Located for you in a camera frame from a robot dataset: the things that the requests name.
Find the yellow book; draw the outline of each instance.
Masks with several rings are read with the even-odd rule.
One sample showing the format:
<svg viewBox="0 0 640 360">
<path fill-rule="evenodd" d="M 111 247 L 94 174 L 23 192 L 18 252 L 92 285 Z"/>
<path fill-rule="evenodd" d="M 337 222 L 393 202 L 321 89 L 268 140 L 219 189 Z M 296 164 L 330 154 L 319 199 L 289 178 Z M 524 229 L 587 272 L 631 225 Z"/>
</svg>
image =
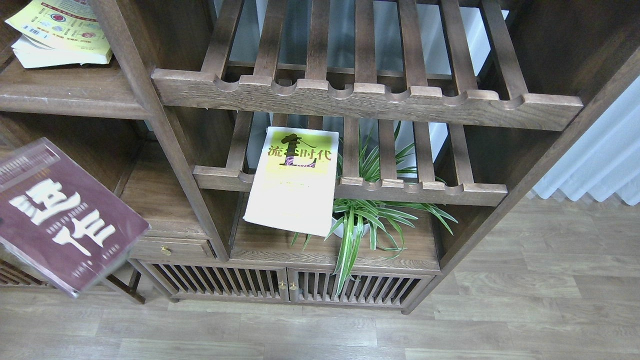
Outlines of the yellow book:
<svg viewBox="0 0 640 360">
<path fill-rule="evenodd" d="M 32 1 L 6 23 L 28 38 L 12 46 L 25 67 L 111 60 L 109 42 L 85 0 Z"/>
<path fill-rule="evenodd" d="M 338 133 L 269 126 L 244 220 L 326 236 L 337 160 Z"/>
</svg>

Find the small drawer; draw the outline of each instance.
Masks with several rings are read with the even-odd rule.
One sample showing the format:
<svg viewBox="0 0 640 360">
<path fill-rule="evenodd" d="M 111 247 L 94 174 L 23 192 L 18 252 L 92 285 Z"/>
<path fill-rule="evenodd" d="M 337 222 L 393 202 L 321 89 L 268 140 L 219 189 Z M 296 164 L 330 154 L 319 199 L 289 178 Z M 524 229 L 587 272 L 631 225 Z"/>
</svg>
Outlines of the small drawer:
<svg viewBox="0 0 640 360">
<path fill-rule="evenodd" d="M 142 238 L 131 250 L 134 259 L 213 259 L 207 240 Z"/>
</svg>

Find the maroon book cover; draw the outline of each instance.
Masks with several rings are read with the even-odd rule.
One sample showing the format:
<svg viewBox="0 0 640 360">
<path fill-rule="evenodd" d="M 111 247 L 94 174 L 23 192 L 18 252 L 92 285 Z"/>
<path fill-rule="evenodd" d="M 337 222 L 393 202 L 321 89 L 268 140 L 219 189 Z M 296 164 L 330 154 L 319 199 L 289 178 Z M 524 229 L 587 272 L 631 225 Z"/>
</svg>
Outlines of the maroon book cover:
<svg viewBox="0 0 640 360">
<path fill-rule="evenodd" d="M 124 262 L 148 229 L 46 138 L 0 161 L 0 243 L 73 297 Z"/>
</svg>

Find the slatted cabinet door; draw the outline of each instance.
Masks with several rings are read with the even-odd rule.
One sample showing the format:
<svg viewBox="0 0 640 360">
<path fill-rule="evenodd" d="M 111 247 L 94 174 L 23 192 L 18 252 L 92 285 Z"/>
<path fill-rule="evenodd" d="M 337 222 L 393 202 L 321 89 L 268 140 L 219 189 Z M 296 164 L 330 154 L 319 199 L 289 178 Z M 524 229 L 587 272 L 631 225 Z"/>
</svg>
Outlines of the slatted cabinet door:
<svg viewBox="0 0 640 360">
<path fill-rule="evenodd" d="M 272 266 L 140 262 L 173 299 L 287 302 L 287 272 Z"/>
<path fill-rule="evenodd" d="M 433 276 L 351 272 L 340 294 L 332 271 L 288 268 L 289 298 L 303 304 L 336 304 L 402 308 Z"/>
</svg>

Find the barcode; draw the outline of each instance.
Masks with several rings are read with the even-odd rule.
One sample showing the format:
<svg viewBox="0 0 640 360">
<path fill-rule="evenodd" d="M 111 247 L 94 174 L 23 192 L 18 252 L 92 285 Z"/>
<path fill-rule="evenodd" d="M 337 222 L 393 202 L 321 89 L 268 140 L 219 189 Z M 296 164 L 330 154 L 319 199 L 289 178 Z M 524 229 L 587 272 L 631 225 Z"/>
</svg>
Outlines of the barcode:
<svg viewBox="0 0 640 360">
<path fill-rule="evenodd" d="M 41 37 L 41 38 L 46 39 L 46 38 L 48 38 L 48 37 L 49 37 L 47 34 L 44 34 L 44 33 L 42 33 L 42 31 L 40 31 L 40 30 L 38 30 L 38 29 L 35 29 L 35 28 L 32 28 L 32 27 L 31 27 L 31 26 L 29 26 L 29 25 L 25 25 L 25 26 L 23 26 L 22 28 L 23 28 L 23 29 L 25 29 L 26 31 L 28 31 L 28 32 L 30 32 L 30 33 L 32 33 L 32 34 L 34 34 L 34 35 L 37 35 L 38 37 Z"/>
</svg>

